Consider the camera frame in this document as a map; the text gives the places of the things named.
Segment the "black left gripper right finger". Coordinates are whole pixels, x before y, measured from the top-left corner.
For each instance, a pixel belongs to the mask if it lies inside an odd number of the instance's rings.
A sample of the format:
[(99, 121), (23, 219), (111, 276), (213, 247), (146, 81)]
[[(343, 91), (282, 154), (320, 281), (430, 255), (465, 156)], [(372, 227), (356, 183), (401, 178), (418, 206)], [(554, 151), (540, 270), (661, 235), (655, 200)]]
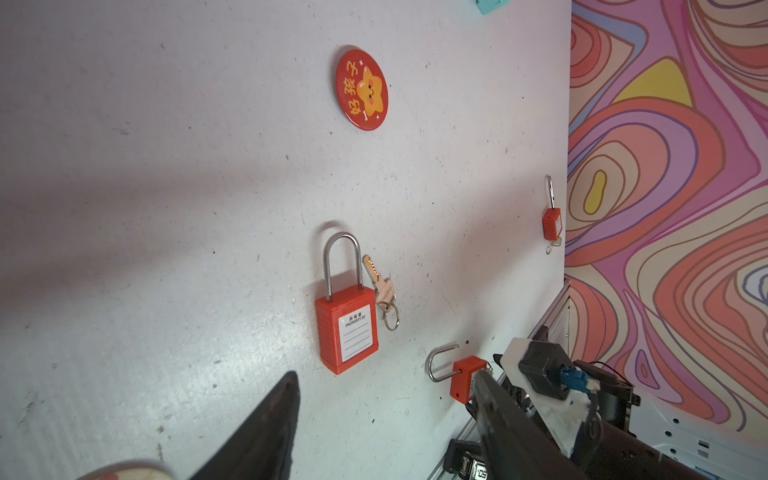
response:
[(584, 479), (487, 372), (475, 375), (476, 423), (492, 479)]

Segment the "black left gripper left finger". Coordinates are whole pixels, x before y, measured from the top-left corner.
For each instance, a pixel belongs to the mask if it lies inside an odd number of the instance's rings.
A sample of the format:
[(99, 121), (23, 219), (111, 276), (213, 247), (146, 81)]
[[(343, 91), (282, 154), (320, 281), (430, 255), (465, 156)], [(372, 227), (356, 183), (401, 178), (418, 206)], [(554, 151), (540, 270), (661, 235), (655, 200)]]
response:
[(299, 408), (298, 375), (289, 371), (193, 477), (288, 479)]

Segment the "red padlock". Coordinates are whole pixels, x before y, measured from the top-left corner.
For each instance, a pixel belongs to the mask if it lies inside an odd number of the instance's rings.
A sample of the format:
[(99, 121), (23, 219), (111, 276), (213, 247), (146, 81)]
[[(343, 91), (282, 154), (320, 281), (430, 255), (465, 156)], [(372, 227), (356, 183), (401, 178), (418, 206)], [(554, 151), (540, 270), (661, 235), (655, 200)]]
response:
[(550, 175), (545, 176), (548, 206), (542, 216), (542, 230), (547, 241), (546, 254), (550, 255), (555, 247), (562, 244), (563, 220), (561, 209), (555, 205), (554, 183)]
[(463, 405), (467, 405), (473, 399), (475, 376), (481, 371), (492, 374), (493, 368), (487, 360), (472, 355), (454, 362), (449, 372), (437, 374), (434, 369), (435, 358), (459, 347), (460, 345), (454, 342), (431, 350), (425, 361), (425, 371), (433, 383), (449, 380), (450, 397)]
[[(353, 245), (356, 283), (335, 293), (330, 254), (341, 239)], [(338, 232), (328, 239), (323, 250), (323, 273), (325, 295), (315, 301), (320, 357), (332, 373), (341, 375), (379, 349), (376, 294), (363, 284), (362, 254), (353, 234)]]

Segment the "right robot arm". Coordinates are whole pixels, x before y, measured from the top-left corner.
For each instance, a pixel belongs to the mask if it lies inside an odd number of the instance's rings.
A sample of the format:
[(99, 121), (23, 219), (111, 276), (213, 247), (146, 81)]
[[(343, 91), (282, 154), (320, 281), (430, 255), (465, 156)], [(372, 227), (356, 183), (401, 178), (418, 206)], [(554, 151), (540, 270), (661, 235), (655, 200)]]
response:
[(765, 479), (767, 446), (682, 411), (633, 386), (610, 367), (578, 360), (613, 396), (601, 409), (602, 444), (593, 479)]

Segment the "beige round badge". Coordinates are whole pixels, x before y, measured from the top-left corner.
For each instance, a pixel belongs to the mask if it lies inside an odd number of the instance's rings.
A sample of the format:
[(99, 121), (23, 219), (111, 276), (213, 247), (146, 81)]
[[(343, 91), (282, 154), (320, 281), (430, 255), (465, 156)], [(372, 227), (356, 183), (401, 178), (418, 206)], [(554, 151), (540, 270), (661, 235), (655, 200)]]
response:
[(117, 463), (100, 467), (78, 477), (78, 480), (172, 480), (162, 466), (147, 463)]

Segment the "red star badge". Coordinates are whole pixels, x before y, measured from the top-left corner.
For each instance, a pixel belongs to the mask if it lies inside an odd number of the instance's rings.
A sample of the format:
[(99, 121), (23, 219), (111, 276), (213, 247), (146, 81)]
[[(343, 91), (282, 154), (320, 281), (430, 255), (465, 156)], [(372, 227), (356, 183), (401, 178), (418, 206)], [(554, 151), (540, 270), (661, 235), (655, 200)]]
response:
[(335, 90), (339, 106), (358, 129), (373, 131), (385, 121), (389, 108), (388, 85), (371, 55), (348, 49), (338, 61)]

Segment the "teal small box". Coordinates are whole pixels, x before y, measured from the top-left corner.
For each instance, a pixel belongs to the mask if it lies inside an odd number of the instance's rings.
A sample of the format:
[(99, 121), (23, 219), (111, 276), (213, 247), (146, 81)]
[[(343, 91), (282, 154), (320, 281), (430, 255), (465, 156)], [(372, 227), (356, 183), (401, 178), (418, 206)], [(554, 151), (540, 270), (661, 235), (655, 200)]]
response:
[(510, 3), (510, 0), (475, 0), (478, 10), (483, 15), (488, 15)]

